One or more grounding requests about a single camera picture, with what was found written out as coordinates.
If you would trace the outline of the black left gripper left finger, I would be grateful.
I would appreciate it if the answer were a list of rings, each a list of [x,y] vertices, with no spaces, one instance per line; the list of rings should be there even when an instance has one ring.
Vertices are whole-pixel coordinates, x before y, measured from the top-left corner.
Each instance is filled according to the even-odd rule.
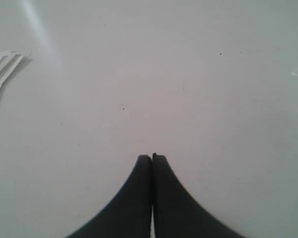
[[[151,158],[140,155],[114,198],[69,237],[149,238],[151,206]]]

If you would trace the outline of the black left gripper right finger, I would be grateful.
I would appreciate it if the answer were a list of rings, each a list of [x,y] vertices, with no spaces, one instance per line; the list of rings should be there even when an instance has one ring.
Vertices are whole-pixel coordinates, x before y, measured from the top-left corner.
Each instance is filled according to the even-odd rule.
[[[157,238],[242,237],[199,205],[178,180],[164,155],[152,155],[152,184]]]

